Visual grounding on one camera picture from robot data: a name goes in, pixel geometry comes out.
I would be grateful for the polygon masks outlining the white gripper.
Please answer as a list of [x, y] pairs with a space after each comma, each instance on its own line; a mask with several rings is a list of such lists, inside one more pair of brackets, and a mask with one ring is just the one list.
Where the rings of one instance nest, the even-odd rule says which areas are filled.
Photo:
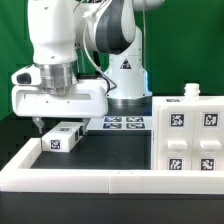
[[89, 118], [101, 118], [108, 112], [105, 93], [106, 84], [102, 79], [81, 80], [62, 96], [45, 93], [36, 86], [15, 86], [12, 105], [17, 116], [33, 117], [40, 134], [44, 127], [40, 117], [84, 118], [79, 135], [85, 136]]

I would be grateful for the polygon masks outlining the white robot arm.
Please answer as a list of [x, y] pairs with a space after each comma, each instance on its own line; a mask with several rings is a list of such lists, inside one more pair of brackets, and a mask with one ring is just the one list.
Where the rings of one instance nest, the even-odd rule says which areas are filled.
[[12, 107], [41, 128], [44, 117], [101, 118], [108, 112], [106, 75], [81, 79], [78, 49], [123, 53], [136, 36], [134, 13], [160, 7], [165, 0], [28, 0], [33, 63], [12, 77]]

